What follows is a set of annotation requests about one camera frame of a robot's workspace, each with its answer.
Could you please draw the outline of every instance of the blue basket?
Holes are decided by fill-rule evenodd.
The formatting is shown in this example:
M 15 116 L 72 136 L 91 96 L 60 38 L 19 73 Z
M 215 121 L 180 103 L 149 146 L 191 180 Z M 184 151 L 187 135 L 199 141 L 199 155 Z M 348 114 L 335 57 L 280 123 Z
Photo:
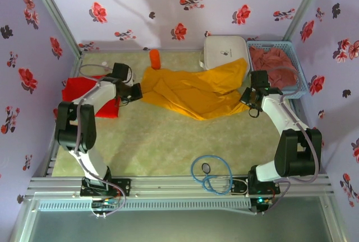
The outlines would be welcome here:
M 290 41 L 247 41 L 247 47 L 248 49 L 250 47 L 256 47 L 258 49 L 264 49 L 266 52 L 269 51 L 271 48 L 278 48 L 281 49 L 286 53 L 286 55 L 289 57 L 289 59 L 292 61 L 293 66 L 298 71 L 299 75 L 302 78 L 302 84 L 300 87 L 299 92 L 297 92 L 294 95 L 287 96 L 289 99 L 298 99 L 302 95 L 306 94 L 309 91 L 308 83 L 305 79 L 305 76 L 303 74 L 302 67 L 299 63 L 296 51 L 294 50 L 293 44 Z M 251 69 L 255 70 L 253 68 L 252 59 L 249 56 L 249 61 L 251 64 Z M 297 85 L 296 86 L 288 86 L 282 89 L 282 92 L 284 94 L 290 94 L 292 92 L 295 92 L 299 86 L 299 80 L 297 79 Z

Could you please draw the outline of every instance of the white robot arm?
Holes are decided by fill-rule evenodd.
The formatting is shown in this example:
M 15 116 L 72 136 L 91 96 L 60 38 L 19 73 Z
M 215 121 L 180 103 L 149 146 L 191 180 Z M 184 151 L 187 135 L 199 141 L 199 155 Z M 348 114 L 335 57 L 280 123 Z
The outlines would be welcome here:
M 289 105 L 282 101 L 282 92 L 278 88 L 270 87 L 267 71 L 251 72 L 251 88 L 247 88 L 241 97 L 241 102 L 251 110 L 266 112 L 281 134 L 275 158 L 273 161 L 253 166 L 248 174 L 251 184 L 272 182 L 288 176 L 313 175 L 316 171 L 315 161 L 320 161 L 321 133 L 317 129 L 310 129 L 292 111 Z M 310 148 L 305 131 L 310 139 Z
M 70 152 L 85 172 L 83 188 L 89 193 L 114 195 L 116 191 L 108 184 L 98 180 L 112 181 L 109 167 L 103 162 L 94 147 L 96 140 L 95 114 L 110 100 L 121 98 L 123 103 L 142 98 L 139 83 L 133 85 L 133 73 L 129 66 L 115 63 L 111 74 L 101 78 L 85 95 L 72 102 L 61 102 L 58 106 L 55 138 L 58 143 Z M 77 108 L 80 105 L 80 120 Z M 73 123 L 80 122 L 80 127 Z M 80 131 L 80 144 L 76 151 L 77 132 Z

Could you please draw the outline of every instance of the purple wall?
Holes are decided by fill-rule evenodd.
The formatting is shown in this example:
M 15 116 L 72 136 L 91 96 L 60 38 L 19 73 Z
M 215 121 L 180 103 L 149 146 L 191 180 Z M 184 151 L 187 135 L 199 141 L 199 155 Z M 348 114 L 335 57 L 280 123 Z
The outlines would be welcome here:
M 351 241 L 359 237 L 358 21 L 357 0 L 314 0 L 292 39 L 311 87 L 304 113 L 323 134 L 322 165 Z
M 47 153 L 61 81 L 75 60 L 42 1 L 25 1 L 1 3 L 0 241 L 10 238 L 21 197 Z
M 82 49 L 142 50 L 200 49 L 207 31 L 280 40 L 302 0 L 54 1 Z

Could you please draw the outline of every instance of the white box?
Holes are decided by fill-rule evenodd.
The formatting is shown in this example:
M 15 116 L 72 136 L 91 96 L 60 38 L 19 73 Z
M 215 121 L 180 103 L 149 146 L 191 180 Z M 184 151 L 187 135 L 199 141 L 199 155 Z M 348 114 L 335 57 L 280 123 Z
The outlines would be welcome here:
M 208 36 L 204 41 L 204 62 L 200 66 L 209 70 L 244 58 L 247 62 L 247 77 L 251 68 L 246 41 L 240 36 Z

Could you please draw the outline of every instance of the cloth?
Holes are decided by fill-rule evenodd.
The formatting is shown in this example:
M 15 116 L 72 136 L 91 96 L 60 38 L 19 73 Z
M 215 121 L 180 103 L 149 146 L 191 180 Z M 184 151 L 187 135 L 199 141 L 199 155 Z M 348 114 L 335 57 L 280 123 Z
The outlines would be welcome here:
M 197 120 L 239 113 L 249 109 L 236 90 L 246 69 L 243 58 L 203 72 L 149 67 L 141 83 L 142 100 Z
M 284 66 L 297 71 L 292 65 L 292 61 L 281 49 L 271 48 L 266 53 L 264 52 L 264 49 L 257 49 L 252 46 L 249 48 L 249 53 L 252 58 L 254 70 L 268 71 L 274 67 Z M 279 89 L 297 84 L 296 75 L 288 69 L 278 69 L 268 72 L 268 80 L 271 87 L 278 87 Z
M 94 78 L 102 78 L 103 76 L 94 76 Z M 85 77 L 68 78 L 65 89 L 62 90 L 62 100 L 75 100 L 88 91 L 96 84 L 95 81 Z M 97 113 L 96 117 L 101 118 L 118 118 L 119 100 L 108 101 Z

